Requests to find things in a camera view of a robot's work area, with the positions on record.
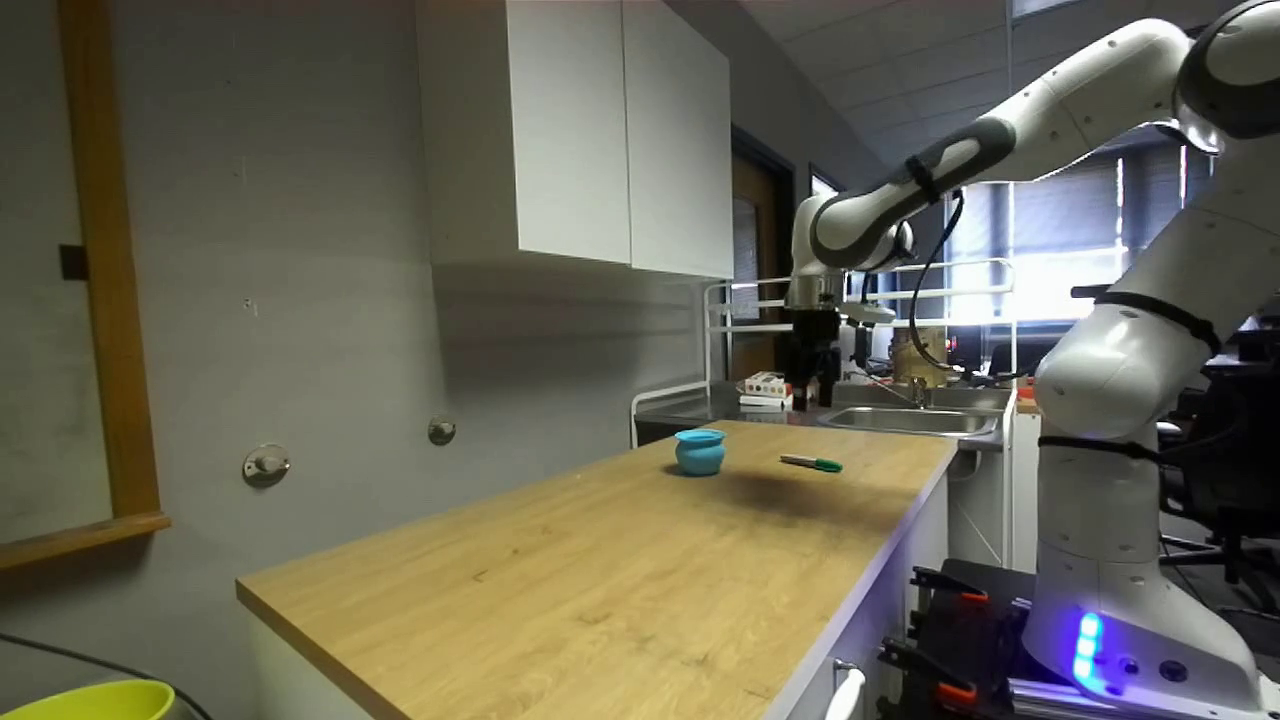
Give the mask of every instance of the yellow bucket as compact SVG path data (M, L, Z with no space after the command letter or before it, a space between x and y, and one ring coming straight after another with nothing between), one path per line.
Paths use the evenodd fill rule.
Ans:
M160 679L109 679L45 694L0 720L170 720L174 693Z

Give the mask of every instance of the white robotic arm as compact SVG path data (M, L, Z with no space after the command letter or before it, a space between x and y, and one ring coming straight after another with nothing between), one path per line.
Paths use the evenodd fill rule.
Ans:
M1266 717L1243 641L1161 570L1154 421L1280 289L1280 4L1239 4L1191 42L1129 25L912 157L858 197L809 198L792 308L838 299L831 269L905 257L905 221L959 185L1036 181L1112 134L1169 122L1220 152L1211 185L1094 299L1039 384L1039 559L1024 648L1132 717Z

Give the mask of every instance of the wooden table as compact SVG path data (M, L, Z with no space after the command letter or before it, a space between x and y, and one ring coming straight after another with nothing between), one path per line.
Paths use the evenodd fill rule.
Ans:
M234 592L371 717L763 717L955 447L717 427L711 480L677 476L661 438Z

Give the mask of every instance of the counter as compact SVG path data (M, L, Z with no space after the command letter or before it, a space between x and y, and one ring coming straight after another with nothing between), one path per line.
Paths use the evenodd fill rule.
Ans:
M803 693L955 442L717 427L717 480L677 476L661 438L245 575L234 597L371 717L767 717Z

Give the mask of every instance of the upper cabinet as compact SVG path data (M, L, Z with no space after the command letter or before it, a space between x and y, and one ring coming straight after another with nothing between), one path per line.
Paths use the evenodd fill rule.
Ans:
M661 0L418 0L431 260L730 275L728 58Z

